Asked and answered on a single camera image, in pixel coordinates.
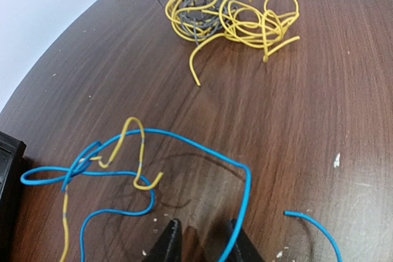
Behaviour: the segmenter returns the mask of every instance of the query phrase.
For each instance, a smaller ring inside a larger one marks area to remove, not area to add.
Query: wooden table
[[[262,9],[263,1],[253,5]],[[34,167],[68,167],[87,145],[108,140],[126,117],[137,116],[146,127],[249,165],[244,230],[266,261],[280,251],[282,261],[335,261],[328,240],[284,210],[325,225],[345,261],[392,261],[392,0],[298,1],[300,19],[288,34],[300,41],[264,64],[260,50],[215,40],[196,56],[198,88],[188,67],[195,44],[175,35],[156,0],[99,0],[22,81],[0,129],[27,144]],[[127,141],[111,169],[136,170],[138,140]],[[244,175],[162,136],[148,135],[146,149],[145,175],[165,173],[155,210],[92,220],[87,261],[140,261],[170,217],[185,228],[183,261],[216,260],[222,228],[238,213]],[[12,261],[60,258],[60,186],[25,189]],[[148,202],[132,179],[76,178],[68,261],[80,260],[79,230],[90,212],[139,210]]]

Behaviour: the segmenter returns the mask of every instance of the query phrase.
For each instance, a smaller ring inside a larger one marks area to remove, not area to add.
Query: tangled wire bundle
[[[175,32],[181,38],[197,44],[190,55],[190,70],[198,86],[201,86],[201,83],[193,67],[194,56],[207,43],[218,37],[241,42],[253,48],[262,48],[265,52],[264,62],[281,47],[299,40],[300,37],[296,36],[277,44],[299,18],[297,0],[293,0],[295,11],[282,15],[277,15],[267,8],[269,1],[265,0],[263,13],[237,0],[168,1],[165,13],[171,20]],[[246,11],[254,13],[256,21],[239,20],[239,14]]]

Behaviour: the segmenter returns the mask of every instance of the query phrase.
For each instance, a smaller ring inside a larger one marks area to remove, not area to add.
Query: black object
[[[25,148],[22,141],[0,132],[0,261],[9,259],[22,192],[20,176],[27,168]]]
[[[228,240],[235,224],[235,219],[228,222]],[[181,259],[182,226],[180,220],[172,219],[143,262],[181,262]],[[264,262],[264,260],[242,229],[227,262]]]

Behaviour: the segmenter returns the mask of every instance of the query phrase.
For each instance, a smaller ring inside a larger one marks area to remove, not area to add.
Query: wood grain surface
[[[264,260],[284,251],[281,261],[335,261],[316,228],[283,216],[299,210],[329,229],[345,261],[392,261],[393,0],[298,1],[300,19],[288,36],[300,41],[264,64],[260,50],[215,40],[195,58],[198,88],[188,67],[195,44],[173,32],[156,0],[99,0],[22,81],[0,129],[27,144],[33,167],[68,167],[87,145],[137,116],[148,128],[181,134],[251,168],[244,230]],[[263,9],[263,2],[253,5]],[[272,9],[291,7],[276,2]],[[137,160],[138,139],[129,139],[111,169],[135,171]],[[244,175],[148,135],[144,173],[153,179],[161,170],[150,215],[101,215],[89,223],[87,261],[141,261],[171,217],[185,229],[183,261],[219,257]],[[60,187],[25,188],[12,261],[60,258]],[[89,213],[148,202],[132,179],[76,178],[68,261],[80,260],[79,230]]]

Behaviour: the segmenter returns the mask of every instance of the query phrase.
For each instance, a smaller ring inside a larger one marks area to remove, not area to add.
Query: white wall
[[[96,0],[0,0],[0,111],[56,38]]]

